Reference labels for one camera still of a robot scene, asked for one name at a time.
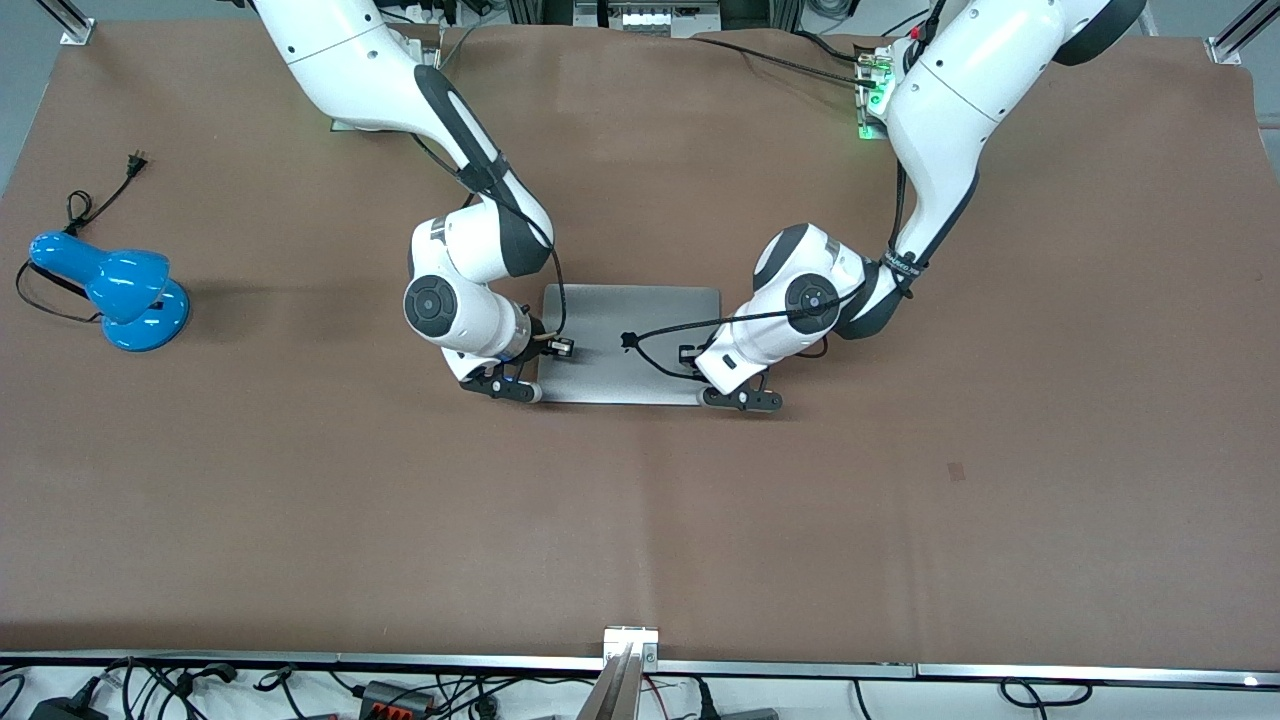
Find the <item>blue desk lamp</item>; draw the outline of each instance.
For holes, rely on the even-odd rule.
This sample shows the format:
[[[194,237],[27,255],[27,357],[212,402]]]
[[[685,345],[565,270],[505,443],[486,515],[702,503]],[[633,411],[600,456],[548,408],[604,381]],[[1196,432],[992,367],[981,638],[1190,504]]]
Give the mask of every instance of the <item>blue desk lamp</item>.
[[[120,350],[155,350],[187,324],[187,292],[169,279],[169,259],[157,252],[100,250],[46,232],[31,241],[31,264],[83,286],[102,313],[102,334]]]

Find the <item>black cable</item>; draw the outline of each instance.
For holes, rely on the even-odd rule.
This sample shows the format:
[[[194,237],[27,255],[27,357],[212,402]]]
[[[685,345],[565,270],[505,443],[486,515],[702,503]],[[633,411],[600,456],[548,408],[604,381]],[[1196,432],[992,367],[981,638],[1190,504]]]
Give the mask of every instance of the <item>black cable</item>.
[[[902,209],[906,205],[906,168],[902,161],[897,163],[897,196],[893,202],[893,229],[888,233],[888,246],[897,242],[897,233],[902,231]]]
[[[146,154],[142,152],[141,150],[129,155],[129,160],[124,170],[124,182],[122,182],[120,186],[115,188],[115,192],[113,192],[106,199],[106,202],[102,202],[102,205],[99,206],[97,209],[93,208],[92,195],[90,195],[83,190],[73,190],[67,196],[67,224],[63,227],[63,232],[72,237],[78,237],[79,231],[84,229],[90,223],[96,220],[99,215],[106,211],[106,209],[115,202],[115,200],[120,196],[120,193],[124,192],[124,188],[129,187],[129,184],[133,182],[133,178],[138,177],[138,173],[142,172],[142,168],[147,167],[147,163],[150,163],[150,160],[147,160]],[[74,211],[73,209],[76,200],[78,200],[83,205],[79,213]],[[96,323],[102,318],[101,313],[93,313],[87,318],[82,318],[79,315],[72,315],[68,313],[54,310],[52,307],[38,302],[37,300],[27,295],[26,291],[22,290],[22,277],[27,273],[28,269],[31,269],[40,277],[45,278],[46,281],[54,283],[55,286],[73,295],[86,297],[84,288],[77,286],[76,283],[65,278],[60,278],[45,270],[44,268],[32,265],[31,260],[28,259],[23,261],[22,265],[18,266],[18,273],[13,277],[13,288],[18,292],[18,297],[22,299],[22,301],[26,302],[27,305],[35,307],[36,310],[40,310],[41,313],[47,313],[50,315],[55,315],[65,320],[74,320],[77,323],[86,323],[86,324]]]
[[[768,60],[771,63],[776,63],[776,64],[782,65],[785,68],[790,68],[792,70],[797,70],[797,72],[801,72],[801,73],[809,73],[812,76],[817,76],[817,77],[820,77],[820,78],[833,79],[836,82],[847,82],[849,85],[856,85],[856,86],[867,87],[867,88],[872,88],[872,90],[876,88],[876,82],[870,81],[870,79],[859,79],[859,78],[852,78],[852,77],[841,76],[841,74],[836,74],[836,73],[828,73],[827,70],[820,70],[818,68],[810,68],[809,65],[801,65],[800,63],[795,63],[795,61],[791,61],[791,60],[787,60],[787,59],[783,59],[783,58],[777,58],[774,55],[768,55],[765,53],[760,53],[759,50],[751,50],[750,47],[742,47],[741,45],[733,45],[732,42],[724,42],[724,41],[721,41],[721,40],[712,40],[709,37],[690,37],[690,40],[694,40],[696,42],[705,42],[707,45],[716,45],[718,47],[728,47],[730,50],[737,50],[739,53],[742,53],[744,55],[751,55],[753,58],[759,58],[762,60]]]
[[[653,357],[649,357],[649,355],[640,347],[640,343],[644,342],[644,341],[646,341],[646,340],[649,340],[650,337],[655,337],[655,336],[659,336],[659,334],[678,333],[678,332],[692,331],[692,329],[698,329],[698,328],[712,328],[712,327],[719,327],[719,325],[724,325],[724,324],[730,324],[730,323],[745,323],[748,320],[764,320],[764,319],[768,319],[768,318],[801,318],[804,315],[819,315],[819,314],[826,313],[827,310],[829,310],[832,307],[838,306],[840,304],[842,304],[842,302],[845,302],[847,300],[851,300],[854,297],[854,295],[858,293],[859,290],[860,288],[854,288],[854,290],[851,290],[849,292],[849,295],[842,295],[842,296],[840,296],[840,297],[837,297],[835,300],[828,300],[827,302],[823,302],[822,305],[819,305],[817,307],[812,307],[809,310],[804,310],[804,309],[796,309],[796,310],[773,310],[771,313],[756,313],[755,315],[733,315],[733,316],[730,316],[730,318],[716,318],[713,320],[699,320],[696,323],[684,323],[684,324],[680,324],[680,325],[669,325],[669,327],[666,327],[666,328],[658,328],[655,331],[649,331],[649,332],[641,333],[641,334],[636,334],[636,333],[632,333],[632,332],[626,332],[626,333],[622,333],[622,347],[625,350],[635,350],[636,354],[640,355],[641,360],[644,360],[645,363],[653,365],[653,368],[655,370],[658,370],[659,373],[667,375],[668,378],[678,378],[678,379],[685,379],[685,380],[698,380],[698,382],[703,382],[704,383],[707,380],[701,375],[682,374],[682,373],[676,373],[676,372],[668,370],[667,368],[663,368],[660,364],[655,363],[653,360]]]
[[[694,675],[694,682],[698,683],[698,697],[701,700],[698,720],[719,720],[719,712],[716,710],[716,701],[712,700],[712,689],[707,687],[707,680]]]
[[[422,149],[422,152],[426,152],[428,158],[430,158],[433,161],[435,161],[435,164],[439,165],[442,170],[444,170],[445,173],[449,173],[449,177],[452,177],[458,184],[461,184],[468,192],[475,192],[470,187],[467,187],[466,183],[462,182],[462,178],[458,176],[458,170],[456,170],[452,167],[449,167],[449,164],[445,163],[443,158],[440,158],[439,155],[435,154],[434,150],[431,150],[430,147],[428,147],[426,142],[422,142],[422,138],[419,137],[417,133],[410,133],[410,137],[412,137],[413,142],[416,142],[417,146]],[[552,332],[549,334],[552,337],[559,336],[562,332],[564,332],[564,322],[568,320],[568,301],[564,297],[564,270],[561,268],[561,264],[559,264],[559,252],[557,252],[557,250],[556,250],[556,243],[552,242],[552,238],[547,237],[547,232],[543,231],[543,227],[539,225],[538,223],[535,223],[532,220],[532,218],[530,218],[527,214],[525,214],[525,211],[521,210],[520,208],[516,208],[513,204],[507,202],[506,200],[495,196],[489,190],[480,190],[479,195],[483,195],[483,196],[488,197],[489,200],[493,200],[494,204],[497,204],[499,208],[503,208],[504,210],[507,210],[512,215],[516,215],[517,218],[520,218],[521,220],[524,220],[525,223],[527,223],[531,228],[534,228],[538,232],[539,236],[541,236],[541,238],[543,238],[543,242],[541,242],[543,246],[547,247],[548,250],[550,250],[552,264],[554,264],[554,266],[556,266],[556,286],[559,288],[559,296],[561,296],[561,299],[559,299],[561,300],[561,319],[559,319],[559,325],[556,328],[554,332]]]
[[[253,683],[253,689],[260,693],[269,693],[275,688],[280,688],[282,691],[284,691],[284,700],[289,702],[289,708],[293,710],[293,716],[297,717],[298,720],[307,720],[307,716],[303,715],[302,710],[298,708],[297,701],[293,700],[293,691],[289,689],[289,678],[293,676],[293,673],[296,670],[297,667],[293,664],[285,665],[279,670],[273,670],[266,675],[259,678],[259,680]],[[160,717],[164,717],[164,705],[160,706]]]
[[[342,685],[343,689],[346,689],[348,693],[356,694],[356,685],[348,685],[347,683],[343,683],[342,678],[339,678],[338,674],[334,673],[333,670],[329,670],[329,676],[333,678],[333,682],[335,682],[339,685]]]
[[[24,261],[22,265],[18,266],[18,274],[13,277],[13,287],[14,287],[14,290],[18,291],[18,297],[20,297],[23,302],[26,302],[27,305],[31,305],[36,310],[40,310],[41,313],[47,313],[50,315],[56,315],[56,316],[63,318],[65,320],[74,320],[77,323],[86,323],[86,324],[87,323],[96,323],[96,322],[99,322],[99,320],[102,319],[102,314],[101,313],[93,313],[88,318],[82,318],[79,315],[70,315],[68,313],[61,313],[59,310],[54,310],[52,307],[50,307],[47,305],[42,305],[38,301],[36,301],[35,299],[32,299],[29,295],[27,295],[22,290],[22,275],[24,275],[27,273],[27,269],[32,268],[32,266],[33,265],[31,264],[31,260]]]
[[[146,667],[146,670],[148,673],[151,673],[151,676],[155,678],[155,680],[157,683],[156,687],[163,687],[169,693],[168,696],[165,696],[164,702],[160,703],[160,712],[156,715],[157,720],[164,717],[164,711],[168,708],[169,701],[172,701],[173,698],[178,698],[178,702],[180,702],[187,708],[187,717],[188,719],[189,717],[200,717],[201,720],[209,720],[209,717],[204,712],[201,712],[200,708],[197,708],[195,705],[192,705],[191,701],[187,700],[187,697],[183,696],[182,692],[178,691],[178,687],[174,685],[173,680],[169,679],[169,671],[168,670],[164,671],[164,673],[160,673],[159,670],[156,670],[155,667],[151,667],[148,665],[138,665],[138,666],[140,667]],[[143,703],[143,710],[146,710],[146,703]]]
[[[4,717],[5,715],[8,715],[9,711],[13,710],[13,703],[18,702],[18,696],[20,696],[22,691],[27,688],[27,676],[26,675],[9,675],[4,680],[0,680],[0,688],[8,685],[9,683],[18,683],[18,687],[14,688],[13,696],[9,697],[9,702],[4,703],[4,707],[0,708],[0,717]]]
[[[125,662],[124,683],[120,684],[120,710],[124,712],[124,720],[133,720],[133,708],[129,707],[129,679],[133,678],[133,657],[127,657]]]
[[[840,50],[836,50],[826,40],[823,40],[820,35],[818,35],[815,32],[809,32],[806,29],[797,29],[797,31],[795,31],[794,35],[799,35],[800,37],[804,37],[805,40],[809,40],[810,42],[813,42],[814,45],[817,45],[818,47],[820,47],[823,53],[831,55],[832,58],[835,58],[837,60],[844,60],[846,63],[854,63],[854,64],[858,63],[858,55],[850,55],[849,53],[841,53]],[[855,42],[854,44],[854,51],[855,53],[874,53],[876,49],[874,47],[863,47],[861,45],[858,45]]]
[[[819,357],[826,357],[828,348],[827,336],[822,336],[822,350],[818,352],[796,352],[796,357],[804,357],[805,360],[817,360]]]
[[[296,715],[298,720],[307,720],[307,716],[298,710],[298,701],[293,700],[293,691],[289,689],[289,683],[282,682],[280,689],[284,691],[284,700],[289,701],[289,707],[293,710],[293,715]]]
[[[854,694],[858,696],[858,710],[863,714],[863,720],[872,720],[872,714],[867,710],[867,701],[863,700],[863,684],[854,680]]]
[[[142,705],[137,707],[137,710],[138,710],[138,720],[145,720],[146,719],[146,716],[147,716],[147,707],[151,706],[151,698],[155,697],[156,691],[159,691],[159,689],[160,689],[160,683],[152,675],[151,678],[147,679],[146,684],[142,685],[142,689],[138,691],[138,696],[142,698]],[[134,706],[137,706],[137,703],[138,703],[138,698],[133,698],[133,705],[129,706],[129,712],[133,712]]]
[[[397,20],[403,20],[403,22],[406,22],[406,23],[408,23],[411,26],[422,24],[422,23],[413,22],[413,20],[406,18],[404,15],[397,15],[396,13],[389,13],[389,12],[381,9],[381,8],[379,8],[378,12],[381,13],[381,14],[384,14],[384,15],[387,15],[388,18],[396,18]]]
[[[1020,685],[1024,691],[1027,691],[1027,694],[1030,696],[1032,700],[1028,702],[1024,700],[1016,700],[1015,697],[1010,696],[1009,694],[1010,684]],[[1084,705],[1085,702],[1089,701],[1091,697],[1093,697],[1093,685],[1074,685],[1074,687],[1084,688],[1084,693],[1080,697],[1069,700],[1042,700],[1039,693],[1036,692],[1036,688],[1033,688],[1030,683],[1023,680],[1021,678],[1005,678],[1004,680],[1000,682],[998,689],[1000,689],[1000,697],[1005,698],[1005,702],[1021,707],[1024,710],[1034,710],[1039,714],[1039,720],[1048,720],[1047,708],[1075,707],[1078,705]]]
[[[538,683],[538,684],[541,684],[541,685],[558,685],[561,683],[585,683],[588,685],[594,685],[595,684],[595,680],[588,680],[586,678],[557,678],[557,679],[525,678],[525,679],[526,680],[531,680],[531,682]],[[662,687],[664,687],[664,688],[673,688],[676,685],[668,683],[668,684],[662,684]]]
[[[513,678],[513,679],[506,680],[506,682],[498,684],[497,687],[494,687],[493,689],[484,691],[483,693],[479,693],[476,697],[474,697],[474,698],[463,702],[462,705],[460,705],[457,707],[453,707],[453,701],[454,700],[457,700],[458,697],[462,697],[462,694],[470,692],[471,688],[476,687],[476,683],[472,682],[472,684],[470,687],[467,687],[466,689],[463,689],[460,693],[456,693],[453,697],[449,698],[449,701],[445,703],[445,706],[448,707],[448,712],[444,712],[444,710],[440,708],[440,710],[434,711],[431,715],[433,716],[439,716],[440,720],[448,720],[449,717],[452,717],[453,715],[461,712],[462,710],[466,710],[467,707],[471,707],[472,705],[475,705],[480,700],[490,697],[490,696],[493,696],[494,693],[497,693],[499,691],[503,691],[506,688],[509,688],[511,685],[515,685],[522,678]],[[435,685],[421,685],[421,687],[417,687],[417,688],[410,688],[410,689],[402,692],[401,694],[393,697],[392,700],[387,701],[385,705],[393,706],[397,702],[399,702],[402,698],[404,698],[404,697],[407,697],[407,696],[410,696],[412,693],[421,692],[421,691],[425,691],[425,689],[430,689],[430,688],[434,688],[434,687],[439,687],[442,684],[445,684],[445,683],[436,683]],[[371,710],[367,715],[365,715],[360,720],[372,720],[372,717],[374,717],[374,712]]]
[[[928,15],[929,13],[931,13],[931,10],[920,10],[919,13],[911,15],[910,18],[906,18],[905,20],[902,20],[902,22],[897,23],[896,26],[893,26],[893,27],[886,29],[884,32],[882,32],[881,37],[888,37],[888,33],[899,29],[900,27],[905,26],[909,22],[918,20],[918,19],[923,18],[924,15]]]

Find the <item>lamp base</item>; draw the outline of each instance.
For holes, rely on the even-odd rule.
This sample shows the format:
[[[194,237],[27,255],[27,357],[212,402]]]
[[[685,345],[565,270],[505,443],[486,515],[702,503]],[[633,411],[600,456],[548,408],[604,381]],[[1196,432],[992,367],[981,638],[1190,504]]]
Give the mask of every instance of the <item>lamp base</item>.
[[[115,323],[102,318],[102,334],[108,342],[129,352],[145,352],[160,347],[182,332],[191,311],[191,301],[187,300],[187,291],[182,290],[180,284],[166,281],[164,292],[160,293],[160,307],[148,309],[132,323]]]

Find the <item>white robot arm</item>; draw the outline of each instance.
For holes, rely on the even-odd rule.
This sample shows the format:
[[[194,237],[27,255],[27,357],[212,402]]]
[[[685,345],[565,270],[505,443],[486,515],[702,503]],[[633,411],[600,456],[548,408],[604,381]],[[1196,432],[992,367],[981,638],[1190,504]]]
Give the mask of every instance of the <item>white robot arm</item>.
[[[826,242],[788,241],[800,232],[796,228],[776,237],[756,265],[754,297],[736,315],[791,310],[782,290],[801,272],[849,290],[840,290],[838,302],[823,307],[820,323],[788,323],[805,316],[796,309],[785,318],[722,325],[695,360],[716,387],[704,391],[704,401],[724,405],[724,396],[746,395],[742,388],[751,375],[828,332],[846,340],[879,332],[902,297],[910,297],[911,283],[968,205],[978,184],[978,156],[1001,120],[1051,60],[1075,65],[1093,59],[1124,35],[1144,5],[1146,0],[940,0],[913,37],[877,50],[876,55],[891,59],[895,79],[869,111],[888,129],[900,167],[915,187],[915,209],[878,261],[826,240],[812,225],[801,225],[803,237],[820,233]],[[934,40],[947,6],[952,19]],[[854,264],[861,273],[850,269]],[[782,270],[762,277],[762,268],[769,266]],[[849,286],[850,278],[858,284]],[[837,306],[838,311],[828,311]]]
[[[532,383],[499,378],[494,386],[479,382],[479,374],[571,347],[552,342],[554,333],[545,333],[525,307],[488,287],[541,269],[554,242],[547,210],[458,91],[436,68],[410,56],[372,0],[256,0],[255,6],[294,79],[323,113],[360,129],[426,136],[453,160],[458,182],[480,202],[413,232],[404,316],[440,346],[465,388],[539,400]]]

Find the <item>power cord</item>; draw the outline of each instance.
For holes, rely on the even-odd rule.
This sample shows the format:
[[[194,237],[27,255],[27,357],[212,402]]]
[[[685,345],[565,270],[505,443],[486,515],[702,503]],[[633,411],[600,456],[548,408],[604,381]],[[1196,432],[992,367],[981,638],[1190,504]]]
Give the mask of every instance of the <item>power cord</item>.
[[[397,19],[397,20],[401,20],[402,23],[408,23],[408,24],[411,24],[411,26],[416,26],[416,24],[422,24],[422,23],[416,23],[416,22],[413,22],[413,20],[408,19],[408,18],[407,18],[407,17],[404,17],[404,15],[397,15],[396,13],[392,13],[392,12],[388,12],[388,10],[384,10],[384,9],[381,9],[381,8],[379,8],[379,9],[378,9],[378,12],[379,12],[379,13],[381,13],[381,14],[384,14],[384,15],[387,15],[388,18],[393,18],[393,19]]]
[[[858,12],[861,0],[805,0],[814,13],[831,20],[847,20]]]
[[[480,702],[481,700],[484,700],[486,697],[492,697],[495,693],[498,693],[498,692],[500,692],[500,691],[503,691],[506,688],[509,688],[511,685],[515,685],[522,678],[512,678],[509,680],[502,682],[498,685],[495,685],[494,688],[488,689],[488,691],[481,691],[480,693],[476,694],[476,697],[474,697],[474,698],[463,702],[462,705],[458,705],[458,706],[454,707],[453,703],[460,697],[462,697],[466,693],[471,692],[474,688],[476,688],[483,682],[483,678],[477,678],[476,680],[472,680],[472,683],[470,685],[467,685],[466,688],[460,689],[453,696],[451,696],[449,700],[445,701],[445,703],[439,710],[436,710],[434,715],[438,716],[440,720],[448,720],[453,715],[456,715],[456,714],[458,714],[458,712],[461,712],[461,711],[471,707],[476,702]],[[461,684],[463,680],[458,680],[457,684]],[[421,685],[421,687],[417,687],[417,688],[410,688],[410,689],[399,693],[398,696],[393,697],[392,700],[389,700],[385,705],[394,706],[401,700],[403,700],[403,698],[406,698],[406,697],[408,697],[408,696],[411,696],[411,694],[413,694],[416,692],[422,692],[422,691],[428,691],[428,689],[435,689],[435,688],[439,688],[440,685],[444,685],[444,684],[448,684],[448,683],[436,682],[436,684],[434,684],[434,685]],[[374,712],[370,711],[369,714],[366,714],[365,716],[362,716],[360,720],[374,720]]]
[[[716,701],[712,700],[712,689],[707,687],[707,680],[694,675],[694,682],[698,683],[698,697],[701,700],[698,720],[719,720],[719,712],[716,710]]]
[[[101,215],[108,208],[111,206],[113,202],[115,202],[115,200],[120,196],[120,193],[124,192],[124,188],[129,187],[129,184],[133,182],[133,178],[138,177],[138,173],[141,173],[142,169],[147,167],[148,161],[150,160],[147,160],[146,152],[141,150],[137,150],[132,155],[129,155],[129,160],[124,170],[124,182],[122,182],[120,186],[115,188],[115,192],[113,192],[110,197],[106,199],[106,202],[102,202],[102,205],[100,205],[97,209],[93,208],[92,195],[90,195],[83,190],[73,190],[70,195],[67,196],[67,225],[63,227],[63,232],[72,237],[78,237],[79,231],[88,227],[90,223],[96,220],[99,215]],[[79,201],[79,204],[82,205],[78,213],[74,211],[73,208],[76,201]],[[13,287],[18,292],[18,297],[20,297],[23,302],[31,305],[36,310],[40,310],[41,313],[47,313],[50,315],[55,315],[58,318],[63,318],[67,320],[74,320],[77,323],[96,323],[101,320],[102,318],[101,313],[93,313],[87,318],[79,315],[72,315],[69,313],[61,313],[59,310],[54,310],[52,307],[44,305],[40,301],[31,297],[29,295],[27,295],[27,292],[22,288],[22,277],[27,273],[28,269],[36,273],[37,275],[45,278],[46,281],[54,283],[55,286],[70,292],[72,295],[78,295],[79,297],[86,297],[86,299],[88,297],[84,293],[84,288],[79,287],[78,284],[65,278],[60,278],[38,265],[33,265],[28,259],[23,261],[22,265],[18,266],[18,274],[15,274],[13,278]]]
[[[348,692],[348,693],[351,693],[351,694],[356,694],[356,685],[348,685],[348,684],[347,684],[347,683],[344,683],[344,682],[342,680],[342,678],[339,678],[339,676],[338,676],[338,674],[337,674],[337,673],[334,673],[333,670],[329,670],[329,676],[330,676],[330,678],[333,678],[333,682],[335,682],[335,683],[338,683],[339,685],[342,685],[342,688],[343,688],[344,691],[347,691],[347,692]]]
[[[905,20],[902,20],[902,22],[897,23],[896,26],[893,26],[893,27],[886,29],[884,32],[882,32],[881,37],[888,37],[890,33],[892,33],[893,31],[900,29],[902,26],[905,26],[905,24],[908,24],[910,22],[918,20],[918,19],[920,19],[924,15],[928,15],[928,14],[929,14],[929,10],[920,10],[919,13],[911,15],[910,18],[906,18]]]
[[[858,698],[858,711],[863,714],[863,720],[872,720],[872,714],[867,710],[867,701],[863,700],[863,684],[858,680],[852,682],[854,697]]]
[[[831,55],[837,60],[844,60],[846,63],[858,63],[858,55],[850,55],[849,53],[841,53],[840,50],[836,50],[835,47],[831,46],[831,44],[828,44],[826,40],[822,38],[822,36],[819,36],[815,32],[809,32],[806,29],[797,29],[792,35],[797,35],[813,42],[814,45],[820,47],[823,53]],[[874,51],[876,51],[874,47],[863,47],[856,42],[854,44],[854,53],[874,53]]]
[[[169,673],[172,673],[172,670],[163,670],[161,673],[164,673],[165,679],[168,679]],[[138,710],[138,720],[146,720],[147,708],[151,707],[151,698],[155,697],[156,691],[160,689],[160,682],[156,679],[155,674],[156,674],[156,670],[151,670],[151,676],[142,685],[142,689],[138,691],[138,696],[140,697],[134,697],[133,702],[129,703],[129,714],[132,715],[133,710],[137,708]],[[138,700],[140,698],[142,701],[141,706],[138,706]]]
[[[732,42],[724,42],[722,40],[712,40],[710,37],[690,37],[690,40],[692,40],[695,42],[705,42],[707,45],[716,45],[717,47],[727,47],[730,50],[737,50],[739,53],[741,53],[744,55],[751,55],[753,58],[759,58],[762,60],[768,60],[771,63],[782,65],[783,68],[790,68],[792,70],[801,72],[801,73],[809,73],[809,74],[815,76],[815,77],[827,78],[827,79],[832,79],[832,81],[836,81],[836,82],[846,82],[849,85],[856,85],[856,86],[860,86],[860,87],[867,87],[869,90],[874,90],[876,88],[876,82],[870,81],[870,79],[852,78],[852,77],[841,76],[841,74],[836,74],[836,73],[828,73],[827,70],[822,70],[822,69],[818,69],[818,68],[812,68],[809,65],[801,65],[800,63],[796,63],[796,61],[792,61],[792,60],[787,60],[785,58],[778,58],[776,55],[769,55],[767,53],[760,53],[759,50],[753,50],[750,47],[744,47],[741,45],[733,45]]]
[[[659,373],[667,375],[668,378],[678,378],[678,379],[684,379],[684,380],[695,380],[695,382],[705,383],[707,379],[703,378],[701,375],[694,375],[694,374],[687,374],[687,373],[677,373],[675,370],[668,370],[667,368],[662,366],[662,364],[657,363],[653,357],[649,356],[648,352],[644,351],[643,347],[640,347],[640,343],[644,342],[644,341],[646,341],[646,340],[649,340],[650,337],[655,337],[655,336],[660,336],[660,334],[678,333],[678,332],[692,331],[692,329],[698,329],[698,328],[718,328],[719,325],[726,325],[726,324],[730,324],[730,323],[745,323],[748,320],[764,320],[764,319],[768,319],[768,318],[788,318],[790,319],[790,318],[803,318],[805,315],[820,315],[820,314],[826,313],[827,310],[829,310],[832,307],[836,307],[836,306],[838,306],[840,304],[842,304],[842,302],[845,302],[847,300],[852,300],[854,295],[858,293],[858,290],[860,290],[860,288],[854,288],[852,291],[849,292],[849,295],[842,295],[842,296],[840,296],[840,297],[837,297],[835,300],[828,300],[828,301],[823,302],[822,305],[818,305],[817,307],[810,307],[808,310],[804,310],[804,309],[797,309],[797,310],[773,310],[771,313],[756,313],[755,315],[733,315],[731,318],[716,318],[713,320],[699,320],[696,323],[684,323],[684,324],[680,324],[680,325],[671,325],[671,327],[666,327],[666,328],[658,328],[655,331],[649,331],[646,333],[640,333],[640,334],[636,334],[636,333],[632,333],[632,332],[625,332],[625,333],[622,333],[622,348],[623,348],[623,352],[635,350],[636,354],[640,355],[641,360],[644,360],[645,363],[653,365],[653,368],[655,370],[658,370]],[[822,340],[823,340],[823,342],[826,342],[827,341],[827,336],[823,336]],[[808,355],[805,357],[809,357],[809,359],[822,357],[823,355],[826,355],[826,352],[827,351],[824,348],[820,354]]]
[[[262,675],[256,683],[253,683],[253,689],[257,692],[269,693],[275,688],[280,688],[282,691],[284,691],[284,700],[289,702],[289,708],[293,710],[294,717],[297,717],[298,720],[307,720],[307,716],[303,715],[302,710],[298,708],[298,702],[293,700],[293,691],[289,689],[289,678],[292,678],[293,673],[296,671],[297,666],[291,662],[284,667],[280,667],[279,670],[273,670],[266,675]],[[161,719],[164,717],[164,705],[160,706],[159,717]]]
[[[477,19],[475,23],[472,23],[470,27],[467,27],[467,31],[462,33],[462,37],[458,38],[458,42],[453,47],[449,49],[449,54],[445,55],[443,60],[440,60],[440,67],[438,69],[443,73],[444,68],[447,68],[449,65],[449,60],[452,60],[453,56],[458,54],[458,50],[462,49],[462,44],[466,42],[468,37],[471,37],[471,33],[475,32],[477,27],[489,24],[490,22],[493,22],[498,17],[499,17],[498,13],[493,13],[490,15],[486,15],[484,18]]]
[[[9,675],[4,680],[0,680],[0,688],[8,685],[10,683],[17,683],[18,687],[13,689],[13,694],[9,696],[9,701],[4,703],[4,707],[0,707],[0,719],[3,719],[5,715],[9,714],[10,710],[13,710],[13,703],[18,702],[18,696],[20,696],[22,691],[24,691],[27,688],[27,676],[26,675]]]
[[[818,352],[796,352],[796,357],[804,357],[805,360],[818,360],[819,357],[826,357],[829,346],[827,336],[822,336],[822,350]]]
[[[1009,694],[1010,684],[1019,685],[1024,691],[1027,691],[1027,694],[1030,697],[1030,701],[1018,700],[1010,696]],[[1021,678],[1005,678],[1004,680],[1000,682],[998,689],[1000,689],[1000,697],[1005,698],[1005,702],[1015,705],[1024,710],[1034,710],[1036,712],[1039,714],[1039,720],[1048,720],[1050,707],[1075,707],[1078,705],[1084,705],[1085,702],[1089,701],[1089,698],[1093,697],[1093,685],[1074,685],[1074,687],[1084,688],[1084,693],[1080,697],[1069,700],[1042,700],[1039,693],[1036,692],[1036,688],[1033,688],[1030,683],[1023,680]]]
[[[483,195],[483,196],[488,197],[489,200],[493,200],[494,204],[497,204],[499,208],[507,210],[512,215],[516,215],[517,218],[520,218],[521,220],[524,220],[525,223],[527,223],[529,227],[534,228],[534,231],[538,232],[538,234],[541,237],[543,246],[547,247],[548,250],[550,250],[552,263],[556,265],[556,286],[559,288],[559,296],[561,296],[559,297],[559,301],[561,301],[561,319],[559,319],[559,325],[556,328],[554,332],[549,332],[549,333],[543,333],[543,334],[539,334],[539,336],[534,336],[534,340],[547,341],[547,340],[554,340],[554,338],[559,337],[559,334],[562,332],[564,332],[564,322],[568,319],[568,301],[564,297],[564,270],[561,268],[561,264],[559,264],[559,252],[556,250],[556,243],[552,242],[552,240],[549,237],[547,237],[547,232],[543,231],[543,227],[539,225],[538,223],[535,223],[532,220],[532,218],[530,218],[524,210],[521,210],[516,205],[513,205],[511,202],[507,202],[506,200],[495,196],[490,190],[485,190],[485,188],[472,190],[472,188],[467,187],[466,182],[463,182],[463,179],[461,177],[461,173],[458,173],[458,170],[453,169],[448,163],[445,163],[444,159],[440,158],[439,155],[436,155],[434,150],[431,150],[430,147],[428,147],[426,142],[424,142],[422,138],[417,136],[417,133],[410,133],[410,137],[412,137],[413,142],[416,142],[417,146],[422,149],[422,152],[426,152],[428,158],[430,158],[433,161],[435,161],[435,164],[439,165],[442,170],[444,170],[445,173],[448,173],[449,177],[452,177],[467,192],[479,193],[479,195]]]
[[[653,678],[650,678],[649,675],[644,676],[644,682],[649,683],[649,689],[653,691],[653,700],[657,701],[658,710],[662,711],[662,720],[671,720],[671,714],[667,712],[667,703],[666,703],[666,701],[662,700],[662,693],[658,692],[657,683],[654,683]]]

